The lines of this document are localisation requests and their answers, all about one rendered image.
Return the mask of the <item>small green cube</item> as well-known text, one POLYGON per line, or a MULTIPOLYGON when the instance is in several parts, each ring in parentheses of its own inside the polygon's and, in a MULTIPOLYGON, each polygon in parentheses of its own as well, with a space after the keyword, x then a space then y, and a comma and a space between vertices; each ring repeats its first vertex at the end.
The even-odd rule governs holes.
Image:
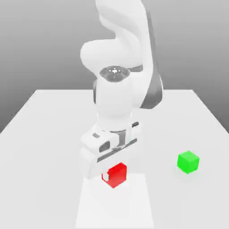
POLYGON ((178 155, 177 167, 184 173, 189 174, 198 169, 199 157, 191 151, 186 151, 178 155))

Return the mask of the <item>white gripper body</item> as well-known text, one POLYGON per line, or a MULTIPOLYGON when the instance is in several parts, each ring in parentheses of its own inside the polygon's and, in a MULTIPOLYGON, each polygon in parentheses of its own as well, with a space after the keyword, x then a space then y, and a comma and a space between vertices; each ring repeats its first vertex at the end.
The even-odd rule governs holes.
POLYGON ((90 158, 87 178, 92 179, 99 174, 107 172, 110 168, 114 167, 120 162, 127 165, 131 159, 138 157, 140 151, 141 138, 134 140, 134 143, 119 151, 109 152, 100 157, 89 151, 90 158))

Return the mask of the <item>small red cube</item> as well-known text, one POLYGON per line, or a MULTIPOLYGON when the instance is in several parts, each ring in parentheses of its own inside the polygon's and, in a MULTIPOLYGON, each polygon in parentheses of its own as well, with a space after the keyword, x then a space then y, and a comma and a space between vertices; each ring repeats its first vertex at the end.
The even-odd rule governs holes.
POLYGON ((106 182, 110 187, 115 188, 126 180, 127 166, 123 163, 119 163, 110 168, 107 173, 109 174, 109 180, 102 180, 106 182))

